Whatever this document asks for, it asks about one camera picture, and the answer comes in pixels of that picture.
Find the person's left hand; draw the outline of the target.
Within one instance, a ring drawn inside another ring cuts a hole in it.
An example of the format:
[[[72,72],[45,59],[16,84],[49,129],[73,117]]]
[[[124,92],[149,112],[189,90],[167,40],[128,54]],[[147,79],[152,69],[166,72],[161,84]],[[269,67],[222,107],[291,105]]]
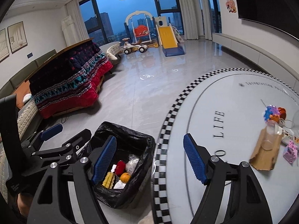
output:
[[[18,195],[17,205],[21,215],[28,216],[32,202],[33,197],[22,195],[21,193]]]

